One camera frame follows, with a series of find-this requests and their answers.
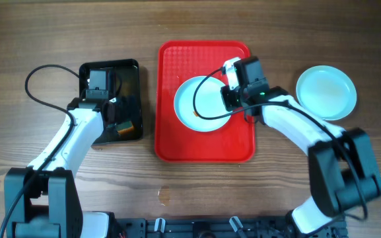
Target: wooden table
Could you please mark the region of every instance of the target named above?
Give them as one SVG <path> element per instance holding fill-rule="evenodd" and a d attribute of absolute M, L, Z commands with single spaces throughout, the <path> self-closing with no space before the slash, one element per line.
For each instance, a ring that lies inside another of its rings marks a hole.
<path fill-rule="evenodd" d="M 84 210 L 117 218 L 284 215 L 309 197 L 306 156 L 279 132 L 256 127 L 255 156 L 243 164 L 168 164 L 154 153 L 157 52 L 168 40 L 239 40 L 263 64 L 271 86 L 294 95 L 298 76 L 332 65 L 357 87 L 355 111 L 336 124 L 361 127 L 381 171 L 381 3 L 336 1 L 150 1 L 0 5 L 0 224 L 3 179 L 25 167 L 53 138 L 63 114 L 30 100 L 24 79 L 35 67 L 134 58 L 142 66 L 145 136 L 91 149 L 76 186 Z M 32 78 L 39 99 L 65 107 L 78 95 L 67 72 Z M 169 197 L 158 191 L 168 186 Z M 381 198 L 350 237 L 381 237 Z"/>

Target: white bowl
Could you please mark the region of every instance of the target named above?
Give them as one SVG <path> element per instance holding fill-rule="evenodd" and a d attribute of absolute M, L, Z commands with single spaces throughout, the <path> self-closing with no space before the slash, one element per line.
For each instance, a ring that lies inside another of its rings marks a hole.
<path fill-rule="evenodd" d="M 338 120 L 349 115 L 357 101 L 350 78 L 331 66 L 307 69 L 298 78 L 297 99 L 304 108 L 324 120 Z"/>
<path fill-rule="evenodd" d="M 177 118 L 188 128 L 197 132 L 211 132 L 224 126 L 230 116 L 204 120 L 196 115 L 193 109 L 193 95 L 196 87 L 206 76 L 197 76 L 188 79 L 177 90 L 174 96 L 174 111 Z M 196 109 L 205 117 L 220 116 L 229 113 L 225 110 L 220 89 L 225 84 L 216 78 L 208 78 L 197 91 Z"/>

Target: red tray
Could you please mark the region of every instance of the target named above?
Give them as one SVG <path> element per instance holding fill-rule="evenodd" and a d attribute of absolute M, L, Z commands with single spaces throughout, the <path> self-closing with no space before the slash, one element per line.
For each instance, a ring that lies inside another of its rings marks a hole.
<path fill-rule="evenodd" d="M 155 153 L 168 162 L 241 163 L 255 153 L 254 125 L 235 114 L 218 130 L 196 132 L 174 112 L 174 95 L 186 80 L 208 75 L 226 60 L 246 58 L 248 47 L 235 41 L 169 41 L 159 49 Z M 213 77 L 228 84 L 220 73 Z"/>

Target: black cable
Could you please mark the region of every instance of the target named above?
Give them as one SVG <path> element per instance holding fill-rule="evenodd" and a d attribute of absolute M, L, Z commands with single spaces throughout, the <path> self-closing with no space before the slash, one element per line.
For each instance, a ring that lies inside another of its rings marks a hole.
<path fill-rule="evenodd" d="M 217 72 L 222 71 L 222 69 L 223 68 L 221 67 L 219 69 L 216 69 L 214 72 L 210 73 L 196 87 L 195 93 L 193 95 L 193 109 L 195 110 L 196 114 L 200 118 L 205 119 L 205 120 L 216 120 L 216 119 L 219 119 L 219 118 L 224 118 L 224 117 L 227 117 L 227 116 L 231 116 L 231 115 L 237 114 L 239 112 L 246 111 L 247 109 L 251 109 L 251 108 L 254 108 L 254 107 L 259 107 L 259 106 L 283 106 L 285 108 L 289 108 L 289 109 L 294 110 L 294 111 L 298 112 L 299 114 L 303 115 L 304 117 L 306 117 L 307 119 L 312 121 L 315 125 L 317 125 L 317 127 L 319 127 L 322 131 L 324 131 L 331 138 L 331 141 L 332 141 L 333 145 L 337 148 L 337 151 L 339 152 L 339 156 L 341 158 L 343 158 L 343 160 L 345 160 L 347 162 L 347 164 L 349 165 L 349 168 L 350 168 L 351 173 L 353 175 L 353 179 L 355 181 L 357 192 L 359 193 L 359 198 L 361 199 L 361 206 L 363 208 L 363 218 L 360 218 L 358 216 L 351 215 L 351 214 L 346 214 L 346 213 L 344 213 L 344 215 L 347 216 L 347 217 L 356 219 L 358 221 L 365 221 L 366 219 L 368 219 L 368 207 L 366 206 L 366 199 L 365 199 L 364 194 L 363 194 L 363 192 L 361 190 L 361 183 L 359 181 L 359 177 L 357 176 L 357 173 L 356 173 L 356 170 L 355 170 L 355 166 L 353 165 L 353 162 L 350 159 L 350 156 L 347 155 L 346 150 L 337 141 L 337 138 L 335 138 L 335 136 L 325 126 L 323 126 L 321 123 L 319 123 L 317 120 L 315 120 L 315 118 L 311 117 L 309 114 L 307 114 L 304 111 L 302 111 L 302 110 L 292 106 L 291 104 L 289 104 L 288 101 L 285 101 L 285 102 L 263 102 L 263 103 L 259 103 L 259 104 L 254 104 L 254 105 L 246 106 L 246 107 L 244 107 L 242 109 L 235 110 L 234 112 L 230 112 L 230 113 L 223 114 L 221 116 L 214 116 L 214 117 L 205 117 L 205 116 L 200 115 L 200 113 L 198 113 L 198 111 L 196 109 L 196 94 L 197 94 L 197 91 L 202 86 L 202 84 L 206 80 L 208 80 L 208 78 L 210 78 L 212 75 L 216 74 Z"/>
<path fill-rule="evenodd" d="M 80 94 L 80 98 L 83 99 L 86 96 L 86 89 L 82 90 L 82 93 Z"/>
<path fill-rule="evenodd" d="M 52 157 L 58 152 L 59 148 L 61 148 L 61 146 L 64 144 L 65 140 L 67 140 L 70 133 L 73 131 L 73 127 L 75 125 L 74 117 L 69 111 L 67 111 L 64 108 L 60 108 L 58 106 L 55 106 L 55 105 L 49 104 L 47 102 L 41 101 L 41 100 L 37 99 L 36 97 L 33 97 L 33 95 L 31 95 L 29 92 L 28 82 L 29 82 L 30 77 L 39 69 L 43 69 L 43 68 L 47 68 L 47 67 L 56 67 L 56 68 L 64 69 L 64 70 L 72 73 L 74 76 L 79 77 L 79 75 L 77 75 L 74 71 L 67 69 L 66 67 L 63 67 L 61 65 L 42 65 L 40 67 L 37 67 L 36 69 L 33 69 L 29 73 L 29 75 L 27 75 L 26 81 L 24 82 L 24 90 L 26 91 L 26 94 L 35 102 L 38 102 L 38 103 L 43 104 L 45 106 L 48 106 L 50 108 L 54 108 L 54 109 L 57 109 L 57 110 L 60 110 L 64 113 L 66 113 L 66 115 L 68 115 L 68 117 L 70 117 L 70 122 L 72 122 L 72 123 L 70 123 L 69 129 L 67 130 L 67 132 L 65 133 L 63 138 L 59 141 L 57 146 L 53 149 L 53 151 L 48 155 L 48 157 L 45 159 L 45 161 L 39 166 L 39 168 L 34 172 L 34 174 L 27 180 L 26 184 L 23 185 L 23 187 L 20 189 L 20 191 L 15 196 L 13 203 L 11 204 L 7 213 L 5 214 L 3 223 L 1 224 L 0 238 L 4 237 L 5 228 L 7 227 L 7 224 L 8 224 L 8 221 L 10 220 L 11 214 L 13 213 L 18 201 L 21 198 L 21 196 L 23 196 L 23 194 L 26 194 L 28 192 L 28 190 L 29 190 L 30 186 L 32 185 L 32 183 L 34 182 L 35 178 L 42 172 L 42 170 L 46 167 L 46 165 L 48 165 L 48 163 L 50 163 L 52 161 Z"/>
<path fill-rule="evenodd" d="M 120 81 L 120 85 L 118 86 L 118 89 L 116 91 L 116 97 L 120 94 L 121 87 L 123 86 L 123 78 L 118 77 L 118 80 Z"/>

